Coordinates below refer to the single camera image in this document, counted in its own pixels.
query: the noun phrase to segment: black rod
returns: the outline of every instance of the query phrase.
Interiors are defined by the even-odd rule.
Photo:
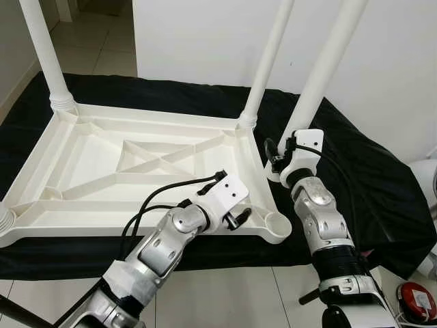
[[[299,298],[299,304],[301,304],[301,305],[308,304],[309,302],[314,301],[315,299],[318,299],[319,295],[320,295],[319,288],[316,288],[315,290],[312,290],[308,294]]]
[[[40,318],[36,314],[27,311],[25,308],[15,304],[10,299],[0,295],[0,313],[5,316],[27,325],[32,328],[53,328],[51,323],[48,323],[43,318]]]

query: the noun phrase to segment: black cable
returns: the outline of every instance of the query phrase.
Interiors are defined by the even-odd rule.
[[[158,208],[164,208],[164,209],[167,209],[167,210],[171,210],[173,208],[173,206],[169,206],[169,205],[155,205],[155,206],[151,206],[149,208],[146,208],[143,211],[143,214],[146,213],[146,212],[149,212],[151,210],[156,210]],[[136,215],[134,215],[133,218],[130,219],[129,222],[124,226],[124,229],[123,229],[123,232],[122,232],[122,241],[120,242],[120,249],[119,249],[119,253],[118,253],[118,257],[117,257],[118,260],[124,260],[124,258],[127,255],[126,252],[124,251],[124,244],[126,242],[126,235],[128,233],[128,230],[129,230],[130,226],[137,219],[137,217],[138,217],[138,213]]]
[[[358,227],[357,227],[357,223],[356,223],[355,199],[354,199],[354,194],[352,193],[352,184],[350,182],[349,176],[343,171],[343,169],[340,167],[340,165],[338,165],[337,162],[332,157],[324,154],[323,152],[319,152],[316,149],[313,149],[313,148],[310,148],[310,147],[305,147],[305,146],[300,146],[300,145],[295,145],[295,147],[298,148],[298,149],[306,150],[307,152],[312,152],[314,154],[319,155],[323,159],[326,159],[340,173],[340,176],[343,178],[344,182],[346,183],[346,187],[348,188],[349,203],[350,203],[350,214],[351,214],[352,222],[353,222],[353,225],[354,225],[355,249],[356,249],[357,253],[360,253],[360,251],[359,251],[359,249],[360,249],[360,238],[359,238],[358,231],[357,231]]]
[[[149,197],[147,197],[147,199],[144,201],[143,205],[141,205],[141,208],[139,209],[137,215],[135,215],[131,219],[132,222],[133,221],[135,222],[135,224],[134,224],[134,228],[132,230],[132,237],[131,237],[131,240],[130,240],[130,247],[129,247],[129,249],[132,249],[133,246],[134,246],[135,236],[137,235],[137,232],[138,232],[138,228],[139,228],[139,224],[140,224],[140,221],[141,221],[141,217],[144,214],[145,207],[149,204],[149,202],[152,200],[153,197],[155,197],[159,193],[162,193],[163,191],[166,191],[166,190],[171,189],[171,188],[182,187],[182,186],[186,186],[186,185],[193,185],[195,183],[202,183],[202,182],[207,182],[207,181],[211,181],[211,180],[216,180],[216,179],[219,179],[221,176],[223,176],[223,174],[224,174],[223,171],[221,171],[221,172],[217,172],[217,173],[215,173],[215,175],[207,177],[207,178],[172,183],[172,184],[169,184],[167,186],[163,186],[163,187],[155,190],[153,193],[151,193],[149,195]]]

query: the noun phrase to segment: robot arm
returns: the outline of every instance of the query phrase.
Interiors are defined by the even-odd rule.
[[[294,211],[305,238],[320,284],[318,297],[328,309],[322,325],[329,327],[399,327],[338,212],[335,198],[315,177],[320,157],[304,148],[322,151],[323,131],[299,130],[279,156],[272,141],[266,152],[284,187],[292,190]]]
[[[114,261],[95,290],[57,326],[144,327],[139,321],[141,311],[176,268],[184,248],[198,234],[213,233],[225,221],[230,230],[243,224],[251,214],[250,208],[236,218],[229,211],[248,194],[236,176],[226,176],[184,201],[186,207],[169,210],[155,231],[143,238],[125,260]]]

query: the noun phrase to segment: black fabric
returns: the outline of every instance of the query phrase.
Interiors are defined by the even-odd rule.
[[[66,74],[78,103],[237,118],[249,89],[130,77]],[[278,142],[297,95],[266,90],[254,131],[262,160],[264,140]],[[48,90],[38,74],[0,126],[0,194],[4,195],[52,115]],[[325,132],[324,152],[352,179],[361,249],[373,250],[372,266],[383,265],[407,278],[436,242],[426,200],[408,166],[366,138],[326,99],[312,127]],[[346,186],[323,159],[318,176],[337,199],[348,225]],[[184,253],[178,270],[311,263],[290,191],[270,183],[278,209],[290,218],[292,235],[280,245],[257,236],[200,236]],[[68,279],[101,275],[116,257],[118,237],[24,238],[0,249],[1,279]]]

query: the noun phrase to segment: red object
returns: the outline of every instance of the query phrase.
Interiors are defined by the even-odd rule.
[[[423,300],[419,301],[419,304],[417,302],[418,296],[419,299],[421,297],[423,298],[424,295],[421,294],[425,293],[427,295],[429,305],[431,306],[431,309],[428,309],[429,319],[433,319],[437,314],[437,306],[436,302],[434,301],[434,298],[432,295],[421,285],[416,284],[414,282],[406,282],[405,284],[401,285],[397,291],[397,298],[399,301],[401,301],[403,306],[408,308],[408,312],[414,316],[416,320],[419,321],[425,321],[426,319],[426,310],[423,306],[421,306],[421,303],[423,304]]]

